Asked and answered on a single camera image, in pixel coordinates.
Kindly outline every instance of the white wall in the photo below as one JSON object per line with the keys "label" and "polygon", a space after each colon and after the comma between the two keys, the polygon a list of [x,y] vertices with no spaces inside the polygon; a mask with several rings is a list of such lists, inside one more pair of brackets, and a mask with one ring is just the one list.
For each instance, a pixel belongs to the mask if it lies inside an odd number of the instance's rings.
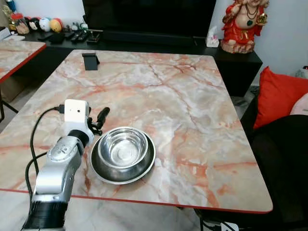
{"label": "white wall", "polygon": [[[59,17],[64,23],[82,20],[82,0],[15,0],[18,11],[25,16]],[[233,0],[217,0],[211,26],[218,26],[223,38],[222,17]],[[308,65],[308,0],[270,0],[266,9],[268,24],[256,38],[255,51],[263,61],[263,69],[291,74]]]}
{"label": "white wall", "polygon": [[[222,17],[233,0],[217,0],[211,26],[223,38]],[[308,65],[308,0],[270,0],[268,24],[256,37],[255,51],[273,72],[290,75]],[[258,84],[259,73],[254,80]]]}
{"label": "white wall", "polygon": [[14,0],[18,12],[29,17],[60,18],[64,24],[82,22],[82,0]]}

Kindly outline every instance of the stainless steel bowl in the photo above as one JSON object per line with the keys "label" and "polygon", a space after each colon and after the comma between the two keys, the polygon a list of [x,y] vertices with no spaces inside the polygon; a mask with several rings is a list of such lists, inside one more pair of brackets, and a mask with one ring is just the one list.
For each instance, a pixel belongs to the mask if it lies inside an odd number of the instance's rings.
{"label": "stainless steel bowl", "polygon": [[128,184],[139,180],[150,171],[155,161],[156,150],[151,138],[147,134],[143,134],[148,142],[147,152],[139,163],[128,168],[113,168],[106,165],[98,155],[99,143],[103,137],[96,141],[91,151],[90,163],[100,180],[110,184]]}
{"label": "stainless steel bowl", "polygon": [[144,133],[136,128],[119,127],[104,134],[98,146],[98,155],[105,165],[128,168],[144,158],[148,141]]}

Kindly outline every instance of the black tv stand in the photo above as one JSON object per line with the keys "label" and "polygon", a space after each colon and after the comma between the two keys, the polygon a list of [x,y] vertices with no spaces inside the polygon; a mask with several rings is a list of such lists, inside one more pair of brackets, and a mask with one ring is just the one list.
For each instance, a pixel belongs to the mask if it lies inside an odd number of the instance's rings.
{"label": "black tv stand", "polygon": [[[31,32],[26,35],[25,40],[38,41],[38,38],[47,34]],[[28,77],[28,73],[32,73],[32,75],[38,77],[48,77],[75,49],[211,55],[215,59],[229,94],[231,96],[244,96],[263,64],[257,54],[255,52],[230,54],[221,48],[207,48],[205,40],[201,38],[195,38],[194,42],[195,44],[192,46],[166,46],[104,39],[101,39],[97,44],[87,44],[85,41],[72,43],[70,40],[64,40],[62,44],[51,44],[46,41],[47,48],[19,69],[18,75],[24,74]]]}
{"label": "black tv stand", "polygon": [[148,33],[148,32],[104,30],[102,38],[103,40],[111,40],[119,42],[135,42],[135,43],[159,44],[159,45],[181,46],[181,47],[189,47],[194,45],[193,38],[190,36]]}

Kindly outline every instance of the marble tabletop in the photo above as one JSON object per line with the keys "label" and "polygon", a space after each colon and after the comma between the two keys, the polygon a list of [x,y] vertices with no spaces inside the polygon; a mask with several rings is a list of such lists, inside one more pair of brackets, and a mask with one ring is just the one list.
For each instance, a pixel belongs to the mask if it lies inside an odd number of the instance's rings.
{"label": "marble tabletop", "polygon": [[[82,53],[96,52],[98,71],[85,71]],[[72,51],[0,134],[0,189],[26,192],[29,139],[39,115],[65,99],[82,99],[91,116],[111,109],[104,131],[131,126],[156,147],[153,169],[127,185],[100,181],[90,150],[76,172],[73,196],[217,210],[266,213],[272,202],[215,61],[210,56]],[[50,149],[64,118],[48,113],[34,138]],[[39,159],[39,165],[45,158]],[[32,184],[35,172],[30,172]]]}
{"label": "marble tabletop", "polygon": [[0,83],[45,48],[44,42],[0,41]]}

